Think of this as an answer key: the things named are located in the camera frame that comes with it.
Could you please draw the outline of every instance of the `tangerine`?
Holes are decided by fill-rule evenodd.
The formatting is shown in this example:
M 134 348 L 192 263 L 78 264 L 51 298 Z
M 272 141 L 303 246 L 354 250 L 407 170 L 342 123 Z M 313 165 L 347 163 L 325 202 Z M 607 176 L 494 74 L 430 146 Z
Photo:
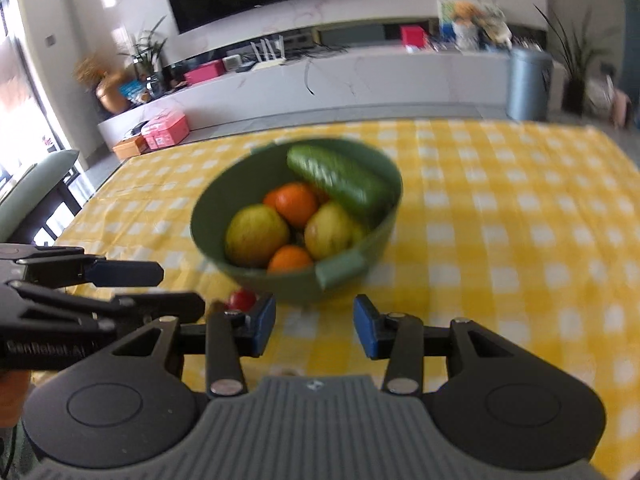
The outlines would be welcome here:
M 302 247 L 285 245 L 278 249 L 269 262 L 267 272 L 289 272 L 314 264 L 311 256 Z
M 294 182 L 276 190 L 276 211 L 296 229 L 304 229 L 318 211 L 318 199 L 307 184 Z
M 268 192 L 264 196 L 264 199 L 262 199 L 262 203 L 264 205 L 268 205 L 269 207 L 273 207 L 274 209 L 276 209 L 276 199 L 278 198 L 279 190 L 280 189 L 278 188 L 278 189 L 274 189 L 273 191 Z

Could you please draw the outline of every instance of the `table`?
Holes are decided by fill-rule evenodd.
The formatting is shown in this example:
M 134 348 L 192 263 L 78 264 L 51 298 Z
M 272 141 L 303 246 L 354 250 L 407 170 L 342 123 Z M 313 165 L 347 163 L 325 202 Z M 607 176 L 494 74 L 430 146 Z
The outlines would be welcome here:
M 373 121 L 177 146 L 124 164 L 58 243 L 157 260 L 163 290 L 224 299 L 236 286 L 194 246 L 193 205 L 251 148 L 305 136 L 344 136 L 384 150 L 401 169 L 404 197 L 388 248 L 362 286 L 312 307 L 278 306 L 266 354 L 243 363 L 250 384 L 283 372 L 380 381 L 385 364 L 366 360 L 351 325 L 357 292 L 382 312 L 434 325 L 466 316 L 594 387 L 608 415 L 594 464 L 611 478 L 630 478 L 640 468 L 640 174 L 593 128 Z M 197 390 L 202 364 L 189 357 L 183 376 Z M 444 360 L 426 360 L 425 372 L 425 386 L 437 388 Z

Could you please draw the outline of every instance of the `yellow pear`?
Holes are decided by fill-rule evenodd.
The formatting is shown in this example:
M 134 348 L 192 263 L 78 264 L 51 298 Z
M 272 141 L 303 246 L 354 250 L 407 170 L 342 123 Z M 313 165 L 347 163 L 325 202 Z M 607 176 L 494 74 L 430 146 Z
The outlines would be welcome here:
M 289 227 L 271 207 L 247 206 L 231 219 L 225 236 L 225 254 L 239 267 L 266 267 L 289 241 Z
M 306 250 L 315 260 L 335 256 L 353 243 L 354 221 L 337 202 L 324 204 L 306 224 Z

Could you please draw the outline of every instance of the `gray trash can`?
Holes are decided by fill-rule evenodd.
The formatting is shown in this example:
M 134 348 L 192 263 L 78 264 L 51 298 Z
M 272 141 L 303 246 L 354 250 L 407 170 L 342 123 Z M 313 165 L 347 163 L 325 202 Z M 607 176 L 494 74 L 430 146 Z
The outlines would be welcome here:
M 514 121 L 546 121 L 553 58 L 546 52 L 511 51 L 507 115 Z

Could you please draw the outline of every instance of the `pink box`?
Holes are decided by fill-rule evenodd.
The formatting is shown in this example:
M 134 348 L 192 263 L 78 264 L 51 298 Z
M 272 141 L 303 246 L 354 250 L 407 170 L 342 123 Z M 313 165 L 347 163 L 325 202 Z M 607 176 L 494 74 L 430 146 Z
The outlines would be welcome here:
M 404 46 L 425 48 L 426 38 L 422 27 L 418 25 L 401 25 L 400 34 L 402 35 L 402 44 Z
M 175 146 L 189 135 L 187 117 L 178 110 L 167 110 L 142 127 L 142 135 L 152 150 Z
M 203 81 L 219 77 L 225 72 L 225 64 L 221 59 L 217 59 L 215 61 L 209 61 L 208 63 L 197 67 L 197 69 L 191 70 L 191 72 L 187 72 L 184 75 L 184 78 L 187 80 L 189 85 L 195 85 L 196 83 L 202 83 Z

